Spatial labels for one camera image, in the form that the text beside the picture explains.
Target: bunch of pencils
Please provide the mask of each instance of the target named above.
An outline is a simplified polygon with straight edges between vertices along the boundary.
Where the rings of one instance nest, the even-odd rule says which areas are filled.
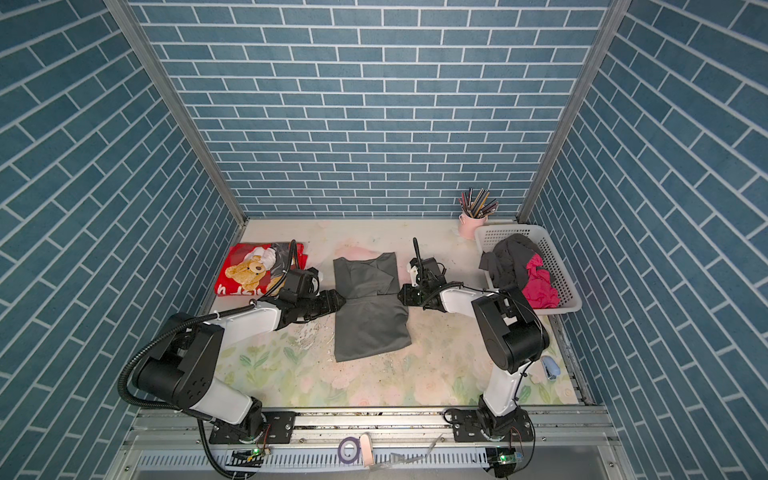
[[[494,199],[488,202],[490,194],[491,191],[485,188],[481,188],[477,193],[472,188],[469,192],[462,192],[458,202],[462,206],[464,215],[469,218],[483,218],[495,214],[498,210],[498,201]]]

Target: brick wallpaper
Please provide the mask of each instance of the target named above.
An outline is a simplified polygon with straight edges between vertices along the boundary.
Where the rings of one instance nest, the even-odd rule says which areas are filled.
[[[535,208],[641,478],[768,478],[768,4],[634,0]]]
[[[0,0],[0,478],[103,475],[234,225],[101,0]]]
[[[608,0],[132,2],[251,217],[513,217]]]

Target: pink pencil holder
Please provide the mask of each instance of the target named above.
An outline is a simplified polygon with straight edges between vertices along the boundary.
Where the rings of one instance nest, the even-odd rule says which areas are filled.
[[[458,216],[458,234],[466,239],[474,240],[475,230],[477,230],[478,227],[485,225],[485,221],[487,220],[488,217],[470,218],[461,214]]]

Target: plastic basket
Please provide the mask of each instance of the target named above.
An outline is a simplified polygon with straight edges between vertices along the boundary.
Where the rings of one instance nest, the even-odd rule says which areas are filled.
[[[568,270],[565,268],[558,250],[554,248],[549,233],[543,227],[519,224],[479,227],[475,230],[475,241],[478,244],[480,254],[492,251],[498,242],[513,233],[522,233],[538,245],[539,249],[541,249],[541,259],[544,261],[544,268],[549,270],[552,286],[558,289],[558,295],[560,296],[558,308],[536,309],[536,313],[538,315],[556,315],[580,310],[581,297],[576,292],[576,286],[571,279],[571,275],[568,274]],[[488,272],[485,272],[485,279],[488,281],[488,286],[494,288]]]

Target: table surface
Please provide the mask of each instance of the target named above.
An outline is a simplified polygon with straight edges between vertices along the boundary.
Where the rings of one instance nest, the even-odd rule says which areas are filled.
[[[304,243],[307,266],[323,275],[321,288],[331,289],[333,259],[368,260],[385,252],[396,253],[400,283],[409,282],[413,237],[422,257],[445,264],[448,281],[487,286],[475,241],[458,236],[455,220],[251,220],[241,242]],[[211,311],[246,305],[250,298],[217,297]],[[555,359],[561,375],[548,380],[536,362],[520,403],[577,403],[546,316],[542,322],[551,340],[544,355]],[[341,363],[333,358],[334,323],[329,315],[243,339],[220,353],[217,377],[267,407],[476,405],[488,385],[493,362],[473,318],[409,307],[412,345]]]

